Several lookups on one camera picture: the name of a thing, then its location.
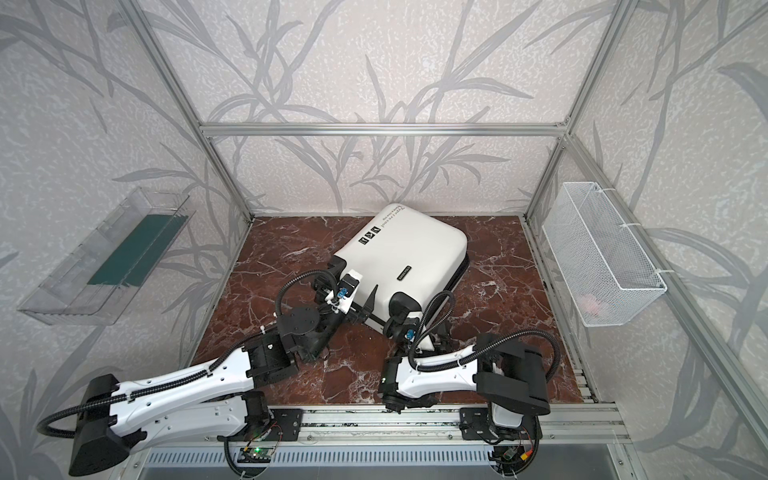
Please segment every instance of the patterned wallpaper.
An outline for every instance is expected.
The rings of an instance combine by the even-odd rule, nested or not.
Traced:
[[[551,122],[614,2],[141,4],[204,121]]]
[[[203,121],[474,123],[563,121],[614,0],[141,5]],[[376,212],[392,200],[429,212],[521,212],[553,144],[218,141],[253,210],[284,214]]]
[[[36,422],[106,372],[187,361],[246,231],[112,2],[0,5],[0,478],[65,478],[71,441]],[[136,186],[197,209],[113,326],[47,326],[16,311]],[[108,473],[94,478],[106,478]]]
[[[427,213],[520,213],[553,147],[552,137],[217,139],[263,214],[370,214],[392,202]]]
[[[664,8],[634,14],[577,133],[768,394],[768,2]]]
[[[766,13],[765,1],[641,2],[576,128],[764,392]],[[583,177],[566,157],[549,187],[570,180]],[[551,254],[548,265],[557,277]],[[620,405],[650,478],[768,478],[663,300],[626,326],[585,329],[555,286],[601,399]]]
[[[650,480],[768,478],[768,458],[664,297],[626,325],[584,327],[541,225],[562,182],[586,180],[566,153],[531,226],[598,398],[619,405]]]

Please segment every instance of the aluminum extrusion bar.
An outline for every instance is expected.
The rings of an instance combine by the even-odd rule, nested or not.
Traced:
[[[576,137],[564,137],[565,150],[571,154],[581,172],[588,180],[597,182],[602,188],[613,188],[611,182],[598,167],[589,151]],[[640,223],[616,190],[605,194],[627,223]],[[645,229],[634,226],[634,234],[650,261],[661,270],[673,270],[667,258]],[[746,372],[741,361],[726,344],[706,313],[691,295],[683,280],[675,273],[662,273],[667,282],[664,298],[680,322],[680,326],[712,370],[733,407],[742,416],[746,426],[755,436],[758,444],[768,455],[768,402],[760,388]]]
[[[616,50],[616,46],[621,40],[621,36],[627,28],[627,24],[629,24],[632,12],[634,12],[635,7],[637,7],[637,2],[638,0],[618,0],[618,2],[616,2],[613,13],[611,14],[611,20],[605,29],[605,34],[600,42],[598,51],[594,54],[592,63],[589,65],[587,74],[584,76],[584,81],[581,82],[581,87],[576,94],[576,100],[574,101],[573,107],[571,107],[571,111],[565,119],[565,133],[571,133],[579,122],[581,113],[587,106],[594,89],[598,86],[598,82],[605,71],[606,65]],[[562,145],[561,142],[558,142],[554,151],[552,151],[547,167],[536,186],[536,190],[534,190],[531,202],[528,204],[528,209],[525,211],[526,217],[531,217],[533,215],[534,209],[541,200],[541,195],[549,184],[549,181],[552,179],[552,175],[554,175],[555,171],[560,166],[561,157]]]
[[[197,143],[200,144],[200,148],[208,157],[214,171],[224,183],[224,186],[230,193],[232,200],[237,204],[237,207],[240,208],[247,219],[250,219],[250,208],[246,204],[245,198],[243,198],[242,193],[237,188],[237,185],[232,179],[227,167],[224,165],[224,162],[219,157],[219,154],[200,131],[200,120],[197,118],[197,114],[195,113],[189,98],[185,95],[184,89],[181,87],[181,82],[176,76],[173,68],[170,66],[170,62],[165,57],[165,53],[160,47],[160,42],[155,37],[147,17],[141,10],[141,6],[139,6],[137,0],[115,1],[125,17],[127,26],[134,32],[139,44],[149,57],[155,70],[157,70],[161,80],[170,92],[170,96],[174,99],[179,108],[181,116],[184,117],[187,126],[197,140]]]
[[[563,124],[202,124],[206,137],[245,136],[434,136],[434,137],[558,137]]]

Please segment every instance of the marble surface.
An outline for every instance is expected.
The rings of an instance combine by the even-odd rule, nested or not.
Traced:
[[[240,259],[210,321],[195,362],[220,355],[231,343],[273,319],[277,290],[296,273],[324,267],[369,219],[365,217],[257,218]],[[482,332],[506,334],[535,327],[560,338],[541,278],[518,217],[441,217],[468,237],[471,260],[456,288],[451,334],[461,346]],[[294,286],[285,301],[313,301],[308,282]],[[546,341],[530,337],[550,359]],[[378,402],[383,361],[394,343],[364,325],[342,325],[326,359],[300,364],[300,374],[265,388],[272,405]],[[568,359],[549,384],[551,402],[581,402]],[[473,392],[442,394],[443,402],[484,402]]]

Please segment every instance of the black cable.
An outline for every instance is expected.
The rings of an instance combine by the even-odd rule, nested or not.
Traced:
[[[488,440],[487,438],[485,438],[485,437],[482,437],[482,436],[480,437],[480,439],[481,439],[483,442],[485,442],[485,443],[487,443],[487,444],[489,444],[489,445],[491,445],[491,446],[493,446],[493,445],[498,445],[499,443],[503,442],[503,440],[502,440],[502,439],[496,439],[496,441],[495,441],[495,442],[491,442],[490,440]]]
[[[283,316],[283,295],[286,294],[288,289],[299,281],[307,278],[308,276],[316,275],[323,275],[326,280],[328,280],[328,283],[330,283],[331,286],[331,290],[333,290],[333,299],[338,302],[339,284],[336,282],[336,278],[333,276],[333,274],[328,270],[308,270],[296,275],[296,278],[291,279],[288,283],[283,285],[279,292],[277,292],[277,296],[275,297],[275,314],[277,315],[278,319]]]
[[[283,295],[285,295],[285,292],[296,282],[303,278],[307,278],[308,276],[314,276],[314,275],[324,275],[328,281],[331,284],[331,288],[333,290],[333,295],[337,296],[339,294],[339,285],[336,282],[336,278],[329,272],[328,270],[310,270],[308,272],[300,273],[296,278],[292,279],[288,283],[286,283],[283,288],[280,289],[278,292],[278,297],[275,302],[275,312],[277,313],[277,316],[280,317],[282,315],[282,310],[280,309],[280,301],[283,298]],[[256,338],[257,336],[260,336],[261,332],[254,333],[253,335],[249,335],[239,342],[234,343],[232,346],[230,346],[224,354],[222,354],[216,361],[211,363],[207,369],[201,370],[199,372],[193,373],[189,376],[185,376],[184,378],[174,380],[172,382],[163,383],[160,385],[153,385],[144,389],[134,390],[133,392],[129,392],[129,394],[121,394],[118,396],[111,396],[106,399],[100,399],[100,400],[93,400],[91,402],[86,402],[82,405],[77,405],[74,407],[70,407],[68,409],[61,410],[56,413],[52,413],[42,419],[37,424],[37,431],[41,435],[45,435],[48,437],[55,437],[58,439],[73,439],[74,438],[74,430],[64,430],[64,429],[56,429],[54,427],[51,427],[50,425],[53,422],[57,422],[62,419],[66,419],[69,416],[77,415],[79,413],[87,412],[89,410],[97,409],[104,406],[109,406],[113,403],[119,403],[119,402],[125,402],[125,401],[131,401],[135,400],[137,398],[140,398],[142,396],[152,395],[154,393],[164,392],[165,390],[175,389],[179,386],[186,385],[190,382],[194,382],[195,380],[202,379],[203,377],[206,377],[213,373],[213,371],[219,366],[221,366],[222,363],[227,359],[229,355],[232,354],[235,350],[243,346],[246,342]]]
[[[476,350],[469,355],[457,359],[452,360],[451,362],[447,363],[441,363],[440,365],[429,365],[429,366],[423,366],[418,365],[417,370],[420,372],[441,372],[443,370],[453,369],[457,366],[466,365],[467,363],[470,363],[481,356],[490,353],[493,349],[495,349],[497,346],[501,345],[504,342],[508,342],[509,340],[516,339],[521,336],[529,336],[529,335],[535,335],[545,338],[549,343],[552,345],[552,364],[549,366],[549,370],[547,371],[546,379],[547,382],[552,380],[552,377],[554,377],[554,374],[558,371],[558,367],[560,366],[561,361],[561,352],[560,352],[560,345],[558,344],[557,339],[549,333],[544,330],[539,329],[523,329],[518,330],[517,332],[511,333],[510,335],[507,335],[501,339],[498,339],[494,342],[489,343],[488,345],[484,346],[480,350]]]
[[[535,434],[541,428],[541,424],[539,423],[537,416],[535,416],[533,419],[534,419],[534,434]],[[488,443],[489,445],[496,445],[496,444],[488,442],[485,439],[483,439],[483,441],[485,443]],[[533,463],[533,459],[536,458],[536,453],[538,452],[538,443],[539,443],[539,438],[534,435],[533,446],[531,447],[531,456],[529,456],[528,458],[526,458],[524,460],[525,463],[523,463],[522,467],[519,470],[515,470],[513,468],[512,469],[512,475],[517,475],[518,473],[522,472],[523,470],[525,470],[526,468],[531,466],[531,463]],[[491,459],[494,462],[497,462],[497,463],[500,463],[500,464],[503,464],[503,465],[515,465],[515,464],[519,463],[519,461],[507,462],[503,458],[492,457],[490,455],[488,455],[488,458]],[[499,473],[501,473],[503,476],[505,476],[505,477],[509,477],[510,476],[510,475],[505,475],[504,474],[504,469],[503,468],[500,468],[499,470],[500,470]]]
[[[152,395],[153,393],[164,392],[165,390],[175,389],[179,386],[186,385],[190,382],[194,382],[195,380],[202,379],[203,377],[206,377],[209,374],[213,373],[213,371],[217,369],[227,359],[227,357],[232,354],[232,352],[234,352],[239,347],[243,346],[249,340],[252,340],[259,335],[261,335],[261,332],[257,332],[257,333],[254,333],[253,335],[249,335],[244,339],[240,340],[239,342],[233,344],[232,346],[230,346],[230,348],[227,349],[226,352],[224,352],[223,355],[221,355],[218,359],[216,359],[215,362],[211,363],[207,369],[201,370],[199,372],[195,372],[189,376],[185,376],[184,378],[177,379],[172,382],[163,383],[160,385],[153,385],[151,387],[147,387],[144,389],[134,390],[133,392],[129,392],[130,396],[128,394],[123,393],[117,396],[108,397],[106,399],[93,400],[91,402],[83,403],[82,405],[77,405],[74,407],[70,407],[68,409],[61,410],[56,413],[52,413],[47,417],[45,417],[44,419],[42,419],[40,422],[38,422],[36,429],[38,433],[48,437],[55,437],[58,439],[73,439],[74,430],[56,429],[54,427],[51,427],[50,425],[53,422],[66,419],[67,417],[72,415],[77,415],[78,413],[87,412],[88,410],[93,410],[100,407],[108,406],[113,403],[125,402],[127,400],[134,400],[142,396]]]
[[[234,472],[235,475],[237,475],[239,478],[256,478],[257,476],[261,475],[261,472],[266,470],[266,467],[262,468],[261,472],[255,475],[248,475],[245,470],[240,470],[232,459],[232,454],[230,452],[230,440],[228,437],[224,437],[224,458],[227,460],[227,466],[229,466],[230,470]]]
[[[448,309],[443,313],[443,315],[436,320],[432,325],[422,333],[422,329],[424,329],[424,326],[426,325],[427,321],[432,317],[434,314],[433,310],[438,308],[439,300],[442,297],[446,297],[448,300]],[[456,297],[453,295],[453,292],[450,290],[443,290],[442,292],[437,292],[435,296],[427,303],[427,307],[424,309],[424,313],[422,314],[422,318],[419,321],[419,325],[416,327],[415,334],[413,336],[413,342],[411,342],[411,347],[408,349],[408,363],[411,364],[411,368],[414,370],[418,369],[418,365],[416,364],[416,348],[419,346],[419,344],[429,335],[434,329],[436,329],[440,324],[442,324],[446,319],[448,319],[449,316],[451,316],[451,313],[453,313],[453,309],[456,307]]]

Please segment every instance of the gray leaf pattern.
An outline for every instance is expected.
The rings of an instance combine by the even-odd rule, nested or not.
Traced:
[[[38,56],[53,68],[64,72],[72,81],[79,83],[89,92],[88,101],[94,115],[94,129],[104,136],[124,134],[110,128],[109,117],[106,118],[103,113],[106,110],[101,108],[110,104],[111,99],[119,94],[146,106],[157,115],[159,122],[170,126],[171,135],[181,139],[182,144],[186,143],[193,149],[200,148],[186,127],[176,119],[177,113],[161,107],[161,103],[167,104],[165,100],[158,103],[149,93],[136,86],[132,75],[126,75],[125,71],[112,71],[112,67],[104,62],[101,43],[104,35],[125,26],[120,14],[109,15],[106,25],[96,25],[89,10],[89,7],[94,5],[89,4],[88,0],[81,0],[77,4],[66,0],[51,0],[51,3],[55,5],[54,8],[39,5],[36,0],[28,0],[36,23],[10,15],[0,15],[0,31],[10,35],[0,39],[0,55],[25,48],[27,55]],[[74,19],[73,22],[82,27],[80,37],[60,36],[59,30],[55,31],[49,26],[50,17],[46,15],[51,15],[51,12],[56,12],[56,15],[70,15]],[[202,48],[215,49],[212,40],[205,35],[202,25],[193,15],[190,16],[190,6],[187,2],[179,2],[174,12],[184,26],[183,31],[190,32],[190,39],[201,38]],[[175,27],[162,24],[159,19],[155,20],[165,27]],[[153,81],[160,87],[161,95],[166,95],[159,80],[153,78]],[[164,143],[159,146],[161,151],[167,153],[168,159],[175,162],[176,168],[149,167],[128,171],[113,180],[118,183],[141,184],[161,178],[182,179],[187,181],[184,193],[192,193],[201,199],[202,208],[197,206],[197,214],[185,230],[190,246],[170,250],[160,265],[160,269],[174,272],[175,282],[186,286],[176,300],[169,302],[164,312],[172,312],[175,309],[170,337],[179,339],[178,359],[179,364],[184,364],[202,331],[203,319],[215,300],[214,295],[226,280],[227,267],[237,254],[245,228],[239,209],[230,201],[229,195],[221,191],[221,182],[210,171],[208,163],[201,162],[202,165],[192,168],[189,161],[184,160],[183,155],[173,148]],[[252,203],[259,202],[260,195],[251,197]],[[206,224],[215,232],[216,241],[197,242],[196,229],[199,227],[196,226],[202,224]],[[3,244],[3,250],[0,251],[0,269],[16,260],[18,255],[18,252],[8,251]],[[12,414],[7,413],[3,405],[0,405],[0,477],[15,480],[64,478],[61,466],[51,459],[44,448],[55,440],[41,439],[35,431],[35,425],[49,413],[79,400],[75,396],[94,377],[109,372],[120,372],[114,366],[98,366],[83,375],[75,375],[87,362],[89,353],[104,330],[103,326],[90,329],[90,333],[71,351],[58,369],[45,372],[45,378],[50,378],[47,383],[40,380],[40,375],[34,369],[29,371],[22,391],[17,425],[13,425]]]
[[[412,98],[388,98],[387,85],[381,82],[376,71],[379,63],[376,53],[368,52],[364,56],[364,68],[370,80],[371,92],[375,95],[378,112],[376,118],[373,119],[361,118],[357,115],[358,121],[392,122],[402,119],[404,122],[416,122],[420,121],[417,119],[425,115],[429,122],[440,122],[441,106],[445,104],[446,95],[454,91],[482,91],[498,95],[500,98],[514,97],[521,101],[530,100],[534,97],[530,92],[514,85],[505,84],[495,78],[473,75],[473,73],[521,26],[526,24],[539,9],[541,3],[531,3],[521,13],[491,32],[484,41],[473,45],[473,49],[464,58],[460,58],[459,52],[465,48],[463,45],[465,26],[473,8],[476,8],[475,3],[474,0],[470,0],[462,7],[442,75],[436,81],[419,86],[416,89],[418,90],[417,93]],[[230,96],[216,105],[211,110],[208,121],[224,121],[235,111],[248,111],[247,117],[243,119],[243,121],[248,122],[284,122],[287,121],[287,115],[292,113],[303,114],[316,119],[316,121],[339,121],[324,109],[296,104],[292,98],[294,78],[299,73],[302,63],[314,50],[319,39],[323,35],[329,35],[323,33],[327,22],[334,18],[341,8],[348,8],[343,0],[328,2],[314,18],[312,29],[306,34],[297,34],[293,31],[301,22],[282,18],[283,9],[279,0],[270,0],[266,14],[263,16],[263,28],[259,38],[251,36],[253,27],[246,28],[239,22],[238,18],[225,15],[226,21],[220,27],[229,28],[232,31],[235,38],[238,39],[245,57],[253,62],[252,68],[255,69],[256,73],[252,77],[244,74],[245,65],[235,65],[231,58],[222,53],[223,49],[209,32],[210,26],[206,26],[206,21],[201,18],[199,12],[196,12],[189,4],[185,4],[187,5],[186,8],[181,8],[179,2],[172,2],[171,0],[163,0],[161,4],[164,12],[160,12],[160,10],[157,12],[167,15],[160,17],[154,13],[148,16],[156,29],[165,35],[173,36],[174,40],[200,49],[204,55],[214,56],[223,62],[225,68],[231,70],[245,87],[245,93]],[[600,2],[582,12],[569,15],[564,21],[557,23],[554,28],[550,28],[539,35],[535,41],[542,40],[565,25],[571,25],[577,19],[584,19],[585,21],[571,35],[561,40],[558,46],[561,48],[570,42],[578,32],[607,17],[613,9],[613,4],[614,0]],[[286,51],[285,35],[289,31],[293,31],[291,35],[306,36],[300,39],[302,47],[294,59],[287,58],[284,53]],[[489,109],[490,107],[481,109],[467,122],[480,121]],[[478,185],[482,186],[483,175],[486,170],[477,166],[477,164],[484,163],[479,157],[451,157],[455,154],[451,145],[455,146],[455,142],[460,140],[460,138],[454,138],[447,141],[434,137],[370,137],[371,153],[366,154],[365,157],[356,157],[349,152],[354,148],[353,143],[358,141],[357,139],[345,139],[345,144],[337,145],[333,151],[327,145],[317,147],[308,139],[301,137],[274,139],[289,157],[294,158],[302,168],[306,169],[306,172],[316,175],[328,187],[329,195],[333,198],[336,210],[340,213],[345,210],[352,210],[344,204],[343,187],[340,182],[343,182],[345,187],[367,189],[368,192],[381,197],[384,201],[405,201],[414,192],[424,192],[429,188],[434,188],[434,179],[438,174],[449,181],[452,171],[463,171],[469,177],[474,177],[478,181]],[[229,140],[221,138],[217,139],[216,143],[221,147],[222,142],[228,141],[232,142],[234,153],[230,156],[227,152],[226,156],[231,158],[237,183],[244,186],[249,182],[238,177],[239,168],[237,166],[242,163],[243,146],[248,140],[245,137]],[[368,165],[362,176],[359,173],[355,177],[351,177],[351,174],[344,176],[346,162],[351,157],[355,157],[356,161],[362,161]],[[401,165],[403,161],[408,162],[409,171],[395,174],[395,168]],[[247,196],[254,198],[256,195],[247,194]],[[266,204],[254,205],[254,207],[258,210],[262,208],[275,209],[275,207],[269,207]],[[521,205],[517,210],[524,209],[524,207]]]

